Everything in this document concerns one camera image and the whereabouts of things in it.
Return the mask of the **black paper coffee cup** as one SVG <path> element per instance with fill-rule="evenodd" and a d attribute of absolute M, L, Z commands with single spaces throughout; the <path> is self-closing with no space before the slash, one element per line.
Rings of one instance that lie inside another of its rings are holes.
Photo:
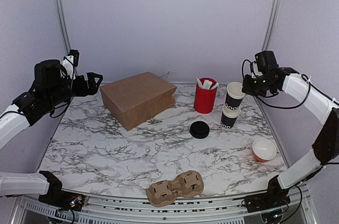
<path fill-rule="evenodd" d="M 243 85 L 240 82 L 231 82 L 227 85 L 225 105 L 229 110 L 237 110 L 245 97 L 242 91 Z"/>

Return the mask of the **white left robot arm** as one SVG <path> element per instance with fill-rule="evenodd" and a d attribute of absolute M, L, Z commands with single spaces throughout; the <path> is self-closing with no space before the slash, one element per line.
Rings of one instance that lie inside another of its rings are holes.
<path fill-rule="evenodd" d="M 76 66 L 73 55 L 66 56 L 64 61 L 50 59 L 35 65 L 30 89 L 1 114 L 1 147 L 45 115 L 52 116 L 60 107 L 68 108 L 73 97 L 98 92 L 103 76 L 96 73 L 76 76 Z M 1 196 L 27 194 L 36 194 L 40 202 L 62 210 L 81 211 L 85 204 L 84 195 L 64 191 L 62 182 L 49 171 L 1 172 Z"/>

